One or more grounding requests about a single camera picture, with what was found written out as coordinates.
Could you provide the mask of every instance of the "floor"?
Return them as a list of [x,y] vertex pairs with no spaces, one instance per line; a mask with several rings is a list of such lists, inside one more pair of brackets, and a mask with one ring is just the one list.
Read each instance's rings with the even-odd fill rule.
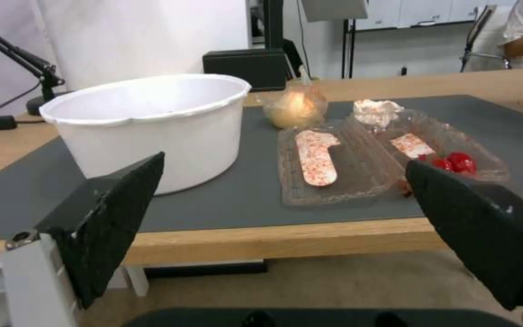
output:
[[82,325],[118,326],[168,307],[473,308],[519,322],[450,251],[347,255],[269,261],[255,275],[151,281],[146,298],[110,290]]

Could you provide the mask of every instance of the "white backdrop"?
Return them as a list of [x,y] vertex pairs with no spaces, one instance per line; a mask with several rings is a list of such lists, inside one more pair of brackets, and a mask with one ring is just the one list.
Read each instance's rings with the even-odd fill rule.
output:
[[203,71],[210,50],[247,49],[247,0],[34,0],[68,89]]

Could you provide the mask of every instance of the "black mat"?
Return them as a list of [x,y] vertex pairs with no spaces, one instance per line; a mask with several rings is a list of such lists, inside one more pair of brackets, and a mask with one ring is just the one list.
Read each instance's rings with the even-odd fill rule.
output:
[[[464,95],[396,101],[473,136],[507,162],[512,176],[509,188],[523,196],[523,114]],[[328,116],[344,118],[351,108],[350,102],[331,103]],[[422,215],[414,199],[405,199],[396,190],[325,207],[285,207],[277,176],[276,130],[256,109],[244,111],[242,128],[239,157],[234,165],[201,186],[155,197],[141,232]],[[0,239],[34,226],[83,178],[60,138],[0,171]]]

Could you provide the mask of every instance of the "black speaker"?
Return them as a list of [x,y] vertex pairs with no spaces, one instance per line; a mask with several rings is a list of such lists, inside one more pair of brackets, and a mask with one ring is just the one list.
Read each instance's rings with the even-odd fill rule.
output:
[[288,62],[282,49],[212,51],[203,56],[203,70],[239,77],[252,91],[276,91],[286,87]]

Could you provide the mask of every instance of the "red cherry tomato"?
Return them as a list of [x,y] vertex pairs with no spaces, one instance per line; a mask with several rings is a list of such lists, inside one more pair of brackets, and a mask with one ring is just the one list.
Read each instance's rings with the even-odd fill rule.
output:
[[437,158],[431,162],[435,167],[441,168],[442,170],[447,170],[453,172],[453,166],[449,160],[445,158]]
[[475,174],[477,172],[477,166],[475,161],[471,159],[467,153],[463,152],[454,152],[448,155],[447,160],[451,162],[453,166],[453,171],[456,173],[471,173]]

